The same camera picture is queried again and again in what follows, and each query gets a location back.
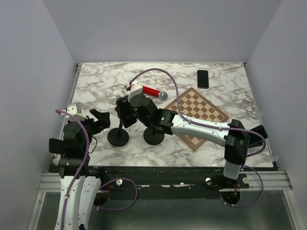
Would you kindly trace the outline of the blue case phone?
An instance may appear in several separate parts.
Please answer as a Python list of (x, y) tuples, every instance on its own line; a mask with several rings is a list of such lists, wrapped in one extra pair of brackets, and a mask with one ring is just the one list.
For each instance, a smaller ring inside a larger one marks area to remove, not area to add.
[(125, 98), (124, 101), (124, 107), (122, 109), (122, 118), (121, 120), (123, 121), (123, 126), (125, 128), (128, 128), (132, 125), (134, 125), (137, 122), (137, 118), (134, 115), (134, 112), (132, 110), (132, 107), (130, 103), (128, 102), (128, 96), (124, 96), (121, 98)]

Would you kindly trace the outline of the purple case phone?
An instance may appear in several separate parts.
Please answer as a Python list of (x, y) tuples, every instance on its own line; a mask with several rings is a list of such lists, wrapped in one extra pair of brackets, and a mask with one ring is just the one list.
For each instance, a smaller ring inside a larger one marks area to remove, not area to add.
[(197, 87), (200, 89), (209, 88), (209, 72), (207, 70), (197, 71)]

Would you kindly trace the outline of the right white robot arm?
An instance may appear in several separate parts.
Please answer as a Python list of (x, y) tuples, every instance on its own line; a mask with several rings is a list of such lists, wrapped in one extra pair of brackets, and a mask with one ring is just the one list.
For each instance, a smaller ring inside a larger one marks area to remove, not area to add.
[(115, 110), (125, 128), (140, 121), (146, 126), (143, 138), (150, 145), (158, 145), (165, 135), (185, 135), (213, 142), (224, 147), (224, 171), (221, 175), (223, 186), (230, 188), (238, 182), (241, 167), (245, 164), (250, 136), (241, 122), (230, 124), (193, 121), (176, 111), (159, 109), (154, 102), (140, 93), (131, 100), (128, 96), (116, 100)]

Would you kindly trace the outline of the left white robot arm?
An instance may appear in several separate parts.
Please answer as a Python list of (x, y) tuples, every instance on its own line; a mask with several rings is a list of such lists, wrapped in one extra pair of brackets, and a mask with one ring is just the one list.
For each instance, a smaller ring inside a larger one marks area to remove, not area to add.
[(110, 114), (91, 109), (94, 116), (83, 116), (80, 109), (59, 110), (67, 123), (63, 138), (49, 140), (49, 152), (60, 155), (60, 202), (55, 229), (86, 230), (98, 189), (106, 185), (101, 170), (91, 170), (89, 146), (93, 136), (111, 125)]

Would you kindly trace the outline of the black phone stand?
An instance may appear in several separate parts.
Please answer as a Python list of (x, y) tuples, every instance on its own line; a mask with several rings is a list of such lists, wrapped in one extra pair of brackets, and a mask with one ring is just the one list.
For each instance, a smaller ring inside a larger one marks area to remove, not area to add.
[(153, 130), (146, 128), (143, 133), (145, 142), (149, 145), (158, 145), (163, 142), (165, 135), (154, 132)]
[(107, 140), (112, 146), (115, 147), (122, 147), (128, 143), (129, 134), (123, 129), (123, 121), (121, 119), (119, 119), (119, 126), (108, 132)]

